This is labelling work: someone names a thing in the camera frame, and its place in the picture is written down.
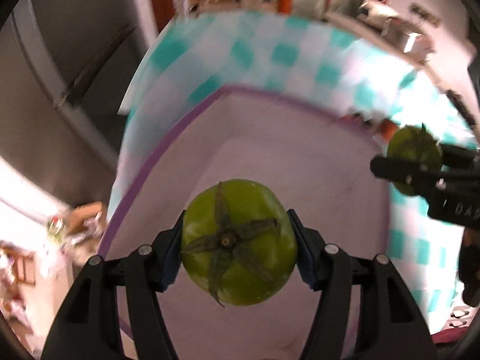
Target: green tomato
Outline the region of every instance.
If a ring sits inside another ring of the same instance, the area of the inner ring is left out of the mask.
[[[425,125],[421,128],[405,126],[398,130],[388,143],[387,157],[424,164],[431,171],[440,171],[443,163],[442,149]],[[394,186],[404,195],[416,195],[413,188],[407,184],[394,183]]]
[[[297,240],[280,201],[249,180],[219,183],[198,195],[183,218],[183,266],[217,302],[263,302],[287,282]]]

